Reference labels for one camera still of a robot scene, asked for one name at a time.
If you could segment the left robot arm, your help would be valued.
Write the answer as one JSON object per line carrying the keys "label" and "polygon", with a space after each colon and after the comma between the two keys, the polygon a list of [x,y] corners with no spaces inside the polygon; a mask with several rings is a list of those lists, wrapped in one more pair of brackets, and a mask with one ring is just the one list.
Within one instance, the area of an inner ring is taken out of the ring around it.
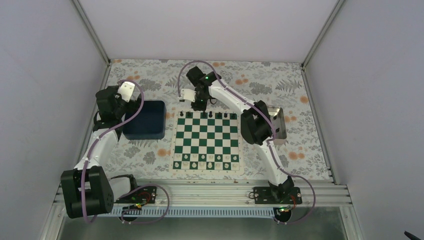
{"label": "left robot arm", "polygon": [[123,126],[134,119],[144,104],[144,94],[131,97],[141,87],[132,80],[121,80],[95,95],[98,112],[86,152],[71,170],[60,177],[66,213],[69,218],[83,218],[92,223],[97,215],[110,213],[120,197],[131,203],[139,197],[139,188],[130,175],[109,179],[103,169],[123,132]]}

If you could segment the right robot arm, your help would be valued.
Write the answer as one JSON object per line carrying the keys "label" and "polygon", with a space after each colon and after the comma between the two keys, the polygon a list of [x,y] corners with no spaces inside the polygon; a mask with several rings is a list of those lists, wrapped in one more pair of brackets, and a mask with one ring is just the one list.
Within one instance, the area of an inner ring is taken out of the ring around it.
{"label": "right robot arm", "polygon": [[195,111],[205,111],[207,102],[217,99],[238,114],[241,136],[255,147],[265,164],[272,200],[282,204],[289,199],[294,182],[291,176],[284,172],[277,159],[274,145],[276,129],[271,122],[266,103],[242,96],[224,83],[220,75],[214,72],[205,74],[197,66],[191,68],[186,77],[194,89],[182,89],[181,99],[191,101],[191,107]]}

